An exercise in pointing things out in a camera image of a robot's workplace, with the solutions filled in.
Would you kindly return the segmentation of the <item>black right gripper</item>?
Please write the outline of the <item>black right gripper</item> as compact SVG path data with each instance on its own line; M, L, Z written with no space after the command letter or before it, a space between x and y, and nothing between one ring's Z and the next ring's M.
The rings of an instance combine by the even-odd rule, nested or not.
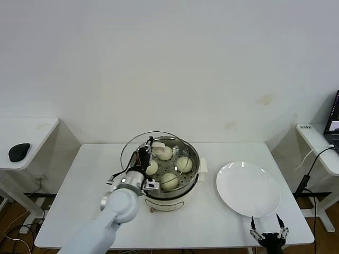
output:
M251 217L250 234L255 240L259 240L258 243L266 249L267 254L283 254L282 247L286 243L286 236L289 233L289 228L284 225L283 220L276 214L278 224L280 227L279 233L262 233L262 235L256 230L253 216Z

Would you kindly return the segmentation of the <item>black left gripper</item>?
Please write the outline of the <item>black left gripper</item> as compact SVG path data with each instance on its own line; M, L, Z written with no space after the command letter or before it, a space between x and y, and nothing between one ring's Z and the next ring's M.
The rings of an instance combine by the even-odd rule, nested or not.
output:
M140 146L136 150L138 166L140 167L141 172L144 174L146 173L147 168L150 166L153 142L153 136L149 136L145 146Z

